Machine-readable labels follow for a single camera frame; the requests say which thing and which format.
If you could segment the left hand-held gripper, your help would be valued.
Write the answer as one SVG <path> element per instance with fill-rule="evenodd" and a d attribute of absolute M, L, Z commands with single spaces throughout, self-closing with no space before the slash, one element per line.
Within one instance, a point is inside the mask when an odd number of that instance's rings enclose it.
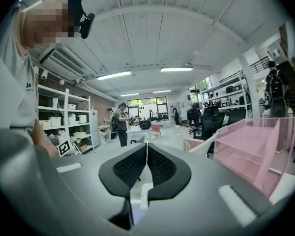
<path fill-rule="evenodd" d="M 76 143 L 70 139 L 65 140 L 62 144 L 58 146 L 59 156 L 68 156 L 68 155 L 78 155 L 80 150 L 77 147 Z"/>

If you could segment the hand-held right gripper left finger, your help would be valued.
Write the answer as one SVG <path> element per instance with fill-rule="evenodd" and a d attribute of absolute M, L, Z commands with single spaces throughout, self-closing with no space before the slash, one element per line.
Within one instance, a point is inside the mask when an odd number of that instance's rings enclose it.
<path fill-rule="evenodd" d="M 146 166 L 145 143 L 52 161 L 63 183 L 65 228 L 75 236 L 131 236 L 130 191 Z"/>

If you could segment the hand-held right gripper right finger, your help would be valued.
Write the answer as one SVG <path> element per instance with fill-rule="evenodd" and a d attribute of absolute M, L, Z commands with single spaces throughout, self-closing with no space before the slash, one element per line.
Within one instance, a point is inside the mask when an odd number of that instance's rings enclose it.
<path fill-rule="evenodd" d="M 232 235 L 271 208 L 260 190 L 206 157 L 151 143 L 147 165 L 153 188 L 140 236 Z"/>

